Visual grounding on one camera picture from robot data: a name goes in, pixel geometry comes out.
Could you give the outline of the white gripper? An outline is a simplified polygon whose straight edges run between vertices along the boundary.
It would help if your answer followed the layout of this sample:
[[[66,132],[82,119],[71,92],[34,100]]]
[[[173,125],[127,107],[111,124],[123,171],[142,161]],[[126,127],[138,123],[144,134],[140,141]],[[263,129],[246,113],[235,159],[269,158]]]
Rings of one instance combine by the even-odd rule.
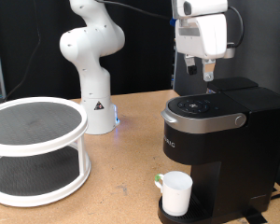
[[[214,79],[216,61],[227,49],[227,0],[172,0],[175,44],[189,75],[197,74],[194,57],[203,59],[203,80]]]

